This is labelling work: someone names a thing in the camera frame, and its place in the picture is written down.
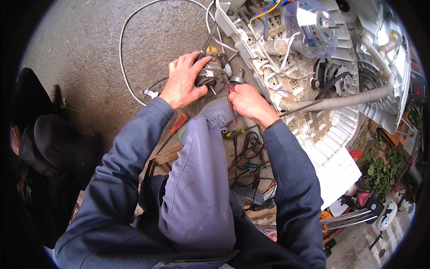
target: drain hose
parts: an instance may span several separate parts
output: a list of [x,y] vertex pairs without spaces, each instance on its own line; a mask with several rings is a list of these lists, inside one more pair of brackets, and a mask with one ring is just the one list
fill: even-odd
[[[323,99],[322,102],[315,105],[311,105],[300,111],[320,111],[320,110],[343,108],[343,107],[352,106],[352,105],[374,102],[381,98],[387,97],[393,91],[394,81],[395,81],[395,72],[393,70],[393,72],[388,78],[387,83],[382,87],[379,87],[373,90],[368,90],[362,93],[356,93],[349,96]],[[300,102],[288,103],[288,108],[283,102],[280,102],[279,107],[283,110],[291,111],[291,110],[299,109],[306,105],[312,104],[313,102],[314,101],[300,101]]]

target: concrete floor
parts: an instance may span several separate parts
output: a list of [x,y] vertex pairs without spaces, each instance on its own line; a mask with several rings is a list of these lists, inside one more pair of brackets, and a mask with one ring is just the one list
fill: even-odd
[[[118,46],[125,19],[148,2],[57,0],[36,29],[21,64],[34,70],[48,93],[53,84],[61,87],[68,107],[78,111],[68,110],[69,118],[82,131],[101,132],[106,152],[121,128],[142,108],[127,90]],[[210,0],[200,2],[208,6]],[[205,11],[194,3],[166,1],[131,18],[123,38],[123,61],[132,89],[146,89],[167,77],[172,60],[201,49],[208,36],[204,15]],[[240,57],[231,64],[234,73],[245,67]],[[253,82],[250,70],[245,76]],[[164,85],[165,82],[154,90],[161,92]],[[170,134],[177,115],[186,112],[195,116],[214,98],[210,93],[176,111],[161,142]],[[177,145],[179,142],[173,138],[163,151]],[[231,162],[233,144],[226,141],[225,146]]]

